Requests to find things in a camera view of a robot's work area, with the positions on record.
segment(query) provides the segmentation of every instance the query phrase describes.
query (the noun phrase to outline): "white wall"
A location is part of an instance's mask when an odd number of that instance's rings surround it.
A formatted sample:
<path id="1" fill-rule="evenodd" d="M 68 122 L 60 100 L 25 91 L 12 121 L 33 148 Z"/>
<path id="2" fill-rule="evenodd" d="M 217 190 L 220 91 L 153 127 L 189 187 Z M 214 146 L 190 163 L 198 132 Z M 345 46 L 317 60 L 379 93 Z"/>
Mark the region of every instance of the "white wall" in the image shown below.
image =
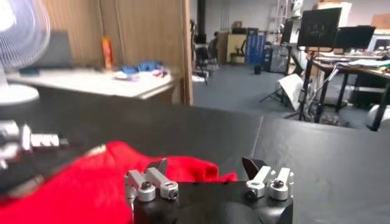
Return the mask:
<path id="1" fill-rule="evenodd" d="M 222 2 L 230 1 L 229 25 L 241 20 L 245 27 L 257 27 L 269 30 L 269 19 L 275 16 L 277 0 L 206 0 L 207 40 L 213 38 L 215 31 L 221 28 Z M 303 9 L 310 10 L 319 0 L 304 0 Z M 348 25 L 371 24 L 374 14 L 389 13 L 390 0 L 349 0 L 352 3 Z"/>
<path id="2" fill-rule="evenodd" d="M 190 19 L 197 22 L 197 0 L 190 0 Z"/>

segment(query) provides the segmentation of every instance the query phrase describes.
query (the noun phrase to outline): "black monitor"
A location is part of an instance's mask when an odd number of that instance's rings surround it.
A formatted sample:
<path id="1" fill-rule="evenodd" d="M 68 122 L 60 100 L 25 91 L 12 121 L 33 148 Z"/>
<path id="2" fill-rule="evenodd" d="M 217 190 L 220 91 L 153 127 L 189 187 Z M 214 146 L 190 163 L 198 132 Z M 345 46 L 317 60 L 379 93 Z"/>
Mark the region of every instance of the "black monitor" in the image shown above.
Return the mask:
<path id="1" fill-rule="evenodd" d="M 335 48 L 367 49 L 374 34 L 375 27 L 356 26 L 339 28 Z"/>
<path id="2" fill-rule="evenodd" d="M 304 11 L 297 45 L 333 48 L 340 14 L 341 8 Z"/>
<path id="3" fill-rule="evenodd" d="M 291 33 L 293 32 L 294 21 L 287 19 L 285 22 L 285 27 L 282 33 L 281 43 L 290 43 Z"/>

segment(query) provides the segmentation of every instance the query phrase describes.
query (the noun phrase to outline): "wooden partition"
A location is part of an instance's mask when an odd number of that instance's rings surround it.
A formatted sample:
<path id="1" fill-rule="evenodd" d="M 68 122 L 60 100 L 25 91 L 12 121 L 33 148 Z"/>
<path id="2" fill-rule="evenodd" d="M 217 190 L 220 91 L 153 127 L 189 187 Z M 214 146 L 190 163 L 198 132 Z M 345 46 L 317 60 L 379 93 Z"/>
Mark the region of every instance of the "wooden partition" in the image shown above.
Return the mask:
<path id="1" fill-rule="evenodd" d="M 53 29 L 67 30 L 77 65 L 102 65 L 101 37 L 116 66 L 160 60 L 192 104 L 189 0 L 43 0 Z"/>
<path id="2" fill-rule="evenodd" d="M 101 65 L 101 20 L 97 0 L 43 0 L 52 29 L 67 30 L 73 62 Z"/>

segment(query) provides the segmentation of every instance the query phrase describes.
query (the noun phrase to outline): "blue object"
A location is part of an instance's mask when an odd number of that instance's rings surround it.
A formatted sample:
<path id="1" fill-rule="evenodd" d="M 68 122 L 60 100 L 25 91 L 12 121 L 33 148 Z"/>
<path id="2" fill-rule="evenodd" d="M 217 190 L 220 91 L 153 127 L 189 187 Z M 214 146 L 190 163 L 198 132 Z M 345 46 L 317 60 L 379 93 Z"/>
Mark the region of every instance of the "blue object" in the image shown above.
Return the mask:
<path id="1" fill-rule="evenodd" d="M 125 73 L 126 75 L 133 75 L 138 73 L 137 68 L 131 66 L 122 66 L 119 70 Z"/>
<path id="2" fill-rule="evenodd" d="M 259 65 L 264 57 L 265 36 L 248 35 L 246 41 L 245 64 Z"/>
<path id="3" fill-rule="evenodd" d="M 137 68 L 140 72 L 150 72 L 156 69 L 160 69 L 163 64 L 160 61 L 143 61 Z"/>

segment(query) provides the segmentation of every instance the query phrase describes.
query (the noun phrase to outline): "paper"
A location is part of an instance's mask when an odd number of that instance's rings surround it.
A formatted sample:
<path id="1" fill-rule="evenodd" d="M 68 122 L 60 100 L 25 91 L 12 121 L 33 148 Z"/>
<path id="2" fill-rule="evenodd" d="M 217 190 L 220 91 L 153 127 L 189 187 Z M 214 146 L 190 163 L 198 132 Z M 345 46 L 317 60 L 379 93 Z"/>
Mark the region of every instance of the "paper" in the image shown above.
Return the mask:
<path id="1" fill-rule="evenodd" d="M 278 83 L 285 91 L 288 99 L 291 101 L 291 105 L 294 110 L 299 109 L 299 94 L 303 88 L 303 80 L 297 74 L 291 74 L 280 80 Z"/>
<path id="2" fill-rule="evenodd" d="M 380 68 L 383 66 L 390 65 L 390 60 L 386 61 L 376 61 L 376 60 L 367 60 L 367 59 L 360 59 L 357 61 L 351 61 L 348 63 L 350 66 L 361 66 L 361 67 L 370 67 L 370 68 Z"/>

